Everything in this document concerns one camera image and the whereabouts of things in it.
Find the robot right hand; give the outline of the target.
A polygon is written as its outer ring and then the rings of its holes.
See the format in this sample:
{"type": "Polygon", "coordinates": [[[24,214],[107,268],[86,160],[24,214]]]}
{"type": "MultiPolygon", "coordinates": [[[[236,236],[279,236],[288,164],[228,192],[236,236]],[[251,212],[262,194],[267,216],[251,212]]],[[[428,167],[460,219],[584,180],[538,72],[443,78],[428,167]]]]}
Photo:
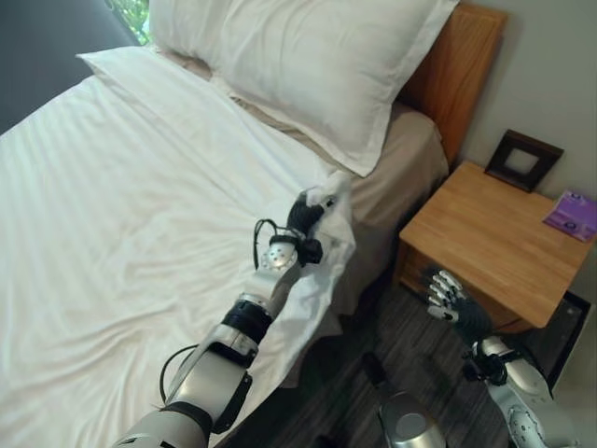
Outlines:
{"type": "Polygon", "coordinates": [[[427,313],[451,323],[467,345],[492,334],[493,323],[488,313],[450,272],[431,266],[423,271],[422,283],[427,313]]]}

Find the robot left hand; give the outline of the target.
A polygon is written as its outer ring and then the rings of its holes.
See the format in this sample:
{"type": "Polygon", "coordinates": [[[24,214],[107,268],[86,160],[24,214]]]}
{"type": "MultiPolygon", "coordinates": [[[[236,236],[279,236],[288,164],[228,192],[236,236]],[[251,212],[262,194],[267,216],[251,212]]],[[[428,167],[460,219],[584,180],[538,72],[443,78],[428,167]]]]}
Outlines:
{"type": "Polygon", "coordinates": [[[307,238],[310,235],[313,227],[336,202],[334,195],[324,195],[315,203],[310,203],[309,194],[311,191],[312,189],[306,189],[298,195],[286,221],[286,227],[290,231],[300,234],[302,238],[307,238]]]}

